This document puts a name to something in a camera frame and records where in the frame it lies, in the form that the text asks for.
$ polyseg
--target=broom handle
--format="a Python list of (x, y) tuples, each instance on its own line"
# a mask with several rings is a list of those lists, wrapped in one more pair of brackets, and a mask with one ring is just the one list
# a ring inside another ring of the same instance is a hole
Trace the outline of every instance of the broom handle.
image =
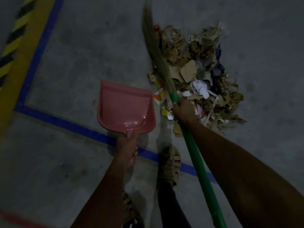
[[(177, 92), (173, 92), (170, 95), (170, 98), (172, 102), (177, 102), (178, 96)], [(189, 130), (185, 128), (182, 124), (180, 124), (181, 131), (183, 133), (192, 164), (196, 170), (197, 176), (199, 178), (199, 183), (201, 185), (201, 188), (204, 193), (204, 197), (208, 206), (208, 209), (210, 211), (213, 224), (216, 228), (227, 228), (224, 217), (222, 215), (221, 208), (219, 207), (218, 201), (216, 199), (215, 193), (213, 191), (213, 188), (211, 186), (211, 183), (207, 177), (207, 173), (204, 167), (203, 159), (201, 158), (201, 155), (199, 153), (199, 150), (197, 148), (197, 145), (190, 134)]]

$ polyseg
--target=dark pants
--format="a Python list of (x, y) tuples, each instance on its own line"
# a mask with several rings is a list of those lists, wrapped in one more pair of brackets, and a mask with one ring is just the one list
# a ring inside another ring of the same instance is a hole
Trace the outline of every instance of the dark pants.
[(176, 195), (167, 182), (162, 182), (158, 189), (158, 205), (162, 215), (163, 228), (191, 228)]

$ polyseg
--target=red floor line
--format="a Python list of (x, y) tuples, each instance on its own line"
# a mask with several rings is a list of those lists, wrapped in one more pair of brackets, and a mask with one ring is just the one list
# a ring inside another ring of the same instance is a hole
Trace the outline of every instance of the red floor line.
[(23, 228), (48, 228), (47, 226), (39, 225), (25, 218), (21, 218), (16, 214), (2, 210), (0, 210), (0, 219), (12, 225), (17, 225)]

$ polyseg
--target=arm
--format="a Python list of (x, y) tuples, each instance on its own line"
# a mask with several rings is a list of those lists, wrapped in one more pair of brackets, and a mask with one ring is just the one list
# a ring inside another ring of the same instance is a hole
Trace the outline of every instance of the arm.
[(118, 138), (116, 157), (90, 199), (82, 208), (71, 228), (121, 228), (124, 205), (122, 201), (124, 172), (134, 166), (138, 134), (130, 139)]
[(173, 107), (244, 228), (304, 227), (304, 197), (275, 171), (199, 123), (185, 99)]

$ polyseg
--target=blue floor line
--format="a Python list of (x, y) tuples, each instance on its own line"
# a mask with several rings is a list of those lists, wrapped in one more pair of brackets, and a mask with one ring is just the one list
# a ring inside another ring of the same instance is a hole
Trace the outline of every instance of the blue floor line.
[[(21, 114), (27, 115), (29, 117), (38, 119), (40, 121), (49, 123), (51, 125), (54, 126), (58, 126), (60, 128), (69, 130), (71, 132), (80, 134), (82, 136), (91, 138), (93, 140), (96, 140), (98, 142), (102, 142), (104, 144), (110, 145), (110, 146), (115, 146), (116, 145), (116, 139), (109, 137), (107, 135), (101, 134), (99, 132), (96, 132), (94, 130), (88, 129), (84, 126), (80, 126), (76, 123), (73, 122), (69, 122), (67, 120), (52, 116), (50, 114), (41, 112), (39, 110), (36, 109), (32, 109), (30, 107), (25, 106), (25, 101), (26, 98), (28, 96), (28, 93), (30, 91), (30, 88), (32, 86), (32, 81), (34, 79), (35, 73), (37, 71), (37, 68), (40, 64), (42, 55), (44, 53), (45, 47), (47, 46), (47, 43), (49, 41), (50, 35), (52, 30), (54, 29), (54, 26), (56, 24), (56, 21), (58, 19), (59, 16), (59, 12), (63, 6), (63, 2), (64, 0), (55, 0), (54, 6), (51, 10), (48, 22), (44, 28), (44, 31), (41, 35), (41, 39), (39, 41), (39, 44), (36, 48), (36, 51), (34, 53), (33, 59), (31, 61), (30, 67), (28, 69), (25, 81), (22, 85), (22, 88), (20, 90), (20, 94), (17, 100), (17, 104), (15, 106), (15, 111), (19, 112)], [(146, 149), (142, 149), (139, 148), (139, 156), (140, 157), (144, 157), (148, 160), (154, 161), (154, 162), (158, 162), (158, 154), (154, 153), (152, 151), (146, 150)], [(191, 174), (193, 176), (197, 176), (196, 171), (194, 169), (193, 166), (187, 165), (185, 163), (181, 164), (181, 169), (182, 172)], [(215, 178), (213, 177), (213, 175), (209, 172), (207, 172), (207, 176), (210, 180), (210, 182), (217, 184)]]

